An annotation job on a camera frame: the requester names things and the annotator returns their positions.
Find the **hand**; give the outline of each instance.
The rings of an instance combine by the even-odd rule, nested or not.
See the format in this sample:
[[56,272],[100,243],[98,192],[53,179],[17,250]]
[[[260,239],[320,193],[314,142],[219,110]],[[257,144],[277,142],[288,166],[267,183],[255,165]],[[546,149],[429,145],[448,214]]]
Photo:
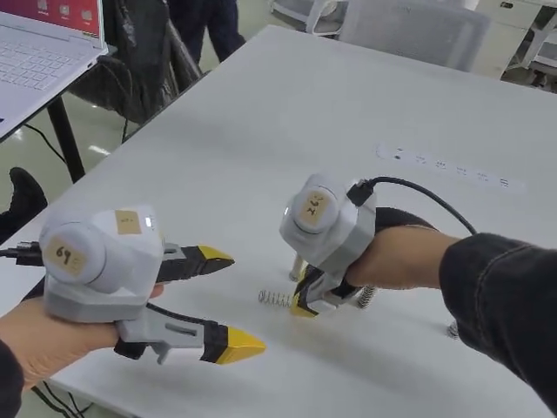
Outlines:
[[439,288],[441,260],[447,248],[457,241],[423,226],[387,228],[350,266],[346,280],[357,287]]
[[[152,298],[163,292],[155,286]],[[0,340],[23,369],[24,389],[37,385],[71,363],[100,348],[114,347],[114,324],[78,324],[49,316],[43,299],[26,300],[0,318]]]

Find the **white table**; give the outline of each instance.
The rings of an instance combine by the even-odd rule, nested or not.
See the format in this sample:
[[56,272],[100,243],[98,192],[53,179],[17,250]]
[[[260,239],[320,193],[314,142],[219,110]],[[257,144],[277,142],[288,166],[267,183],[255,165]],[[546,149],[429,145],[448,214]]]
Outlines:
[[[516,103],[529,106],[516,106]],[[143,418],[285,416],[548,417],[530,388],[447,338],[437,291],[380,292],[367,311],[293,318],[262,306],[291,292],[293,254],[278,233],[306,177],[390,174],[437,192],[478,229],[557,246],[557,98],[293,31],[268,28],[73,186],[54,207],[96,212],[152,203],[166,238],[205,243],[237,265],[176,284],[158,304],[240,327],[268,346],[230,366],[160,367],[97,352],[53,382]],[[376,157],[402,145],[526,182],[523,193]],[[465,236],[433,202],[401,188],[380,204]],[[9,244],[33,239],[44,214]],[[42,270],[1,260],[7,311]]]

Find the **laptop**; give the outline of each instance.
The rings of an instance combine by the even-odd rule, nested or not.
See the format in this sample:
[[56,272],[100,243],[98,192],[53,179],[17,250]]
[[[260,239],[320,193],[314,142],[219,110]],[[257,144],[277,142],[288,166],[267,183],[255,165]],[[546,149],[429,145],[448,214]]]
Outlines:
[[0,0],[0,141],[108,52],[102,0]]

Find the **dark jacket sleeve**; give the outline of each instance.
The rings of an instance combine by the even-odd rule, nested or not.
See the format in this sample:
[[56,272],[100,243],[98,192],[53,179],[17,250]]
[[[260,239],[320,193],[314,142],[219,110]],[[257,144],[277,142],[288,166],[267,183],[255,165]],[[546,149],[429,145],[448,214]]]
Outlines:
[[14,418],[21,407],[23,371],[11,350],[0,341],[0,416]]
[[462,341],[557,414],[557,251],[481,233],[449,247],[440,285]]

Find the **table leg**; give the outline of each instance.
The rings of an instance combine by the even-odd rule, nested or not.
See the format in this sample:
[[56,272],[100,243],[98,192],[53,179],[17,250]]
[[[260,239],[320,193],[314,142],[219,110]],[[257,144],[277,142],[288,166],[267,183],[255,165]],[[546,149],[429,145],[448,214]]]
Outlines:
[[77,149],[76,138],[73,135],[62,97],[56,98],[48,105],[48,112],[52,127],[58,138],[58,143],[60,144],[60,149],[62,150],[62,155],[64,155],[66,160],[71,181],[77,183],[85,175],[85,169]]

